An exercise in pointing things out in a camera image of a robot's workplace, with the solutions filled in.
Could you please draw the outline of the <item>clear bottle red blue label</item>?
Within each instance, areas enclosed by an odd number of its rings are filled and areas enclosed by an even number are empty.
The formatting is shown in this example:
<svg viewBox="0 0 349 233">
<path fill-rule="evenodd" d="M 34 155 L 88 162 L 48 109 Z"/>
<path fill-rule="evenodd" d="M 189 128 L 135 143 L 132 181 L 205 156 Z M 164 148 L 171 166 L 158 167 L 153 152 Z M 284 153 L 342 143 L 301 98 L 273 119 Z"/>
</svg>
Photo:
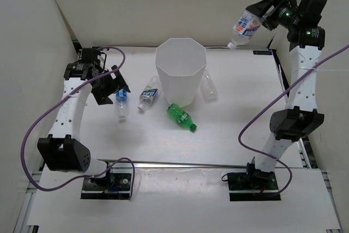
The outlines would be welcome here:
<svg viewBox="0 0 349 233">
<path fill-rule="evenodd" d="M 238 46 L 247 44 L 261 25 L 261 21 L 256 15 L 245 10 L 232 28 L 231 41 L 228 43 L 227 47 L 229 49 L 235 49 Z"/>
</svg>

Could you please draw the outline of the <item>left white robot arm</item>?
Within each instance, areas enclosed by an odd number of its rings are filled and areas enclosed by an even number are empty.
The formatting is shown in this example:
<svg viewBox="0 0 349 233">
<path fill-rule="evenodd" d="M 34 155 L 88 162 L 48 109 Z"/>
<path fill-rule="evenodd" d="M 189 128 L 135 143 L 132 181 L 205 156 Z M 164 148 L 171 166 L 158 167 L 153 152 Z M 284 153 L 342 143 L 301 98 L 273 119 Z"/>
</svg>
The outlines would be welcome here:
<svg viewBox="0 0 349 233">
<path fill-rule="evenodd" d="M 96 176 L 101 189 L 114 184 L 114 175 L 106 171 L 105 161 L 92 157 L 90 150 L 80 141 L 80 128 L 86 101 L 92 95 L 98 105 L 112 104 L 110 95 L 130 89 L 124 77 L 113 65 L 105 66 L 104 47 L 83 48 L 77 61 L 69 63 L 64 72 L 62 104 L 47 137 L 40 138 L 37 148 L 51 171 L 74 172 Z"/>
</svg>

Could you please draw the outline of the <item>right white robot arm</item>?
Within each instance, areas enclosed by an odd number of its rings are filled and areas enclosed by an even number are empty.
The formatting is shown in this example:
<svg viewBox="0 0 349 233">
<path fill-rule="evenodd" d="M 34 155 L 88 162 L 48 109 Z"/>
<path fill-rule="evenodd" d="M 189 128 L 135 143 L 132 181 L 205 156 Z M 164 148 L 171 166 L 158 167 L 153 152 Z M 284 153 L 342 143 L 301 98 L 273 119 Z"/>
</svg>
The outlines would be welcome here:
<svg viewBox="0 0 349 233">
<path fill-rule="evenodd" d="M 325 46 L 325 30 L 318 23 L 326 3 L 327 0 L 262 0 L 247 7 L 268 30 L 278 26 L 288 30 L 292 61 L 287 104 L 272 114 L 270 136 L 262 152 L 246 167 L 245 184 L 251 189 L 269 182 L 285 151 L 324 122 L 324 114 L 317 109 L 314 67 Z"/>
</svg>

